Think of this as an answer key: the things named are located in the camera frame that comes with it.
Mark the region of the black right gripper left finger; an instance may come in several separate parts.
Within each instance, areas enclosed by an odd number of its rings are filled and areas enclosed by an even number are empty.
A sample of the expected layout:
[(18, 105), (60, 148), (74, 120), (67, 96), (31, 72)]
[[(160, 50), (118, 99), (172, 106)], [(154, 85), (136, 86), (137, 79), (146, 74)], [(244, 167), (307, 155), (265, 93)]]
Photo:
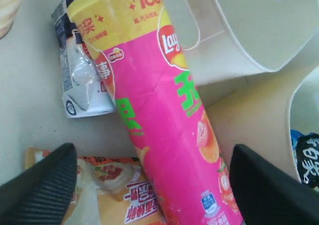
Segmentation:
[(60, 225), (77, 181), (77, 154), (65, 143), (0, 187), (2, 225)]

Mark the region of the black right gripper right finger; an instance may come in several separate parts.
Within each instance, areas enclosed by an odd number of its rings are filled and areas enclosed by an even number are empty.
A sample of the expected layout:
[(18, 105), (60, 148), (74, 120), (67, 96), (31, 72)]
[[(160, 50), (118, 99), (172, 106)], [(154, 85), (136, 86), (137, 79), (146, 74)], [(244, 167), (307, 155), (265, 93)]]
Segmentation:
[(317, 225), (319, 194), (243, 144), (235, 145), (230, 184), (247, 225)]

